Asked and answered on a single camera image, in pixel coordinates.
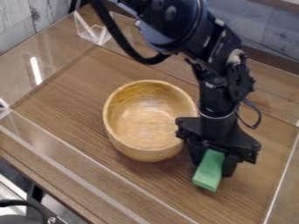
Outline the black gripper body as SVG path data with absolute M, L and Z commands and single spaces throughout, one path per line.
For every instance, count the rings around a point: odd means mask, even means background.
M 209 148 L 226 156 L 229 154 L 246 155 L 259 153 L 261 142 L 239 127 L 235 114 L 226 118 L 213 119 L 206 116 L 178 117 L 177 136 L 187 143 L 203 142 Z

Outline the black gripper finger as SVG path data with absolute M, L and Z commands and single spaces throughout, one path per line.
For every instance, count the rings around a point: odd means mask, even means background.
M 203 160 L 209 146 L 203 142 L 193 141 L 191 139 L 187 141 L 187 145 L 191 161 L 195 165 L 199 165 Z
M 257 161 L 258 161 L 257 153 L 249 153 L 246 155 L 229 154 L 225 157 L 225 162 L 222 166 L 222 176 L 225 178 L 230 178 L 235 173 L 239 163 L 247 162 L 255 164 Z

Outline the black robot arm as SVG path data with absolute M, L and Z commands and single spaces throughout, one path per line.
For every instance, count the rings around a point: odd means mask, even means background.
M 245 122 L 239 106 L 253 106 L 255 91 L 247 53 L 239 35 L 209 10 L 206 0 L 115 0 L 135 17 L 135 27 L 157 51 L 145 57 L 130 44 L 105 0 L 93 7 L 123 51 L 135 61 L 155 65 L 181 54 L 201 86 L 199 115 L 179 117 L 177 136 L 187 143 L 191 160 L 203 163 L 209 151 L 225 156 L 223 177 L 234 175 L 238 164 L 258 161 L 261 142 L 239 127 Z

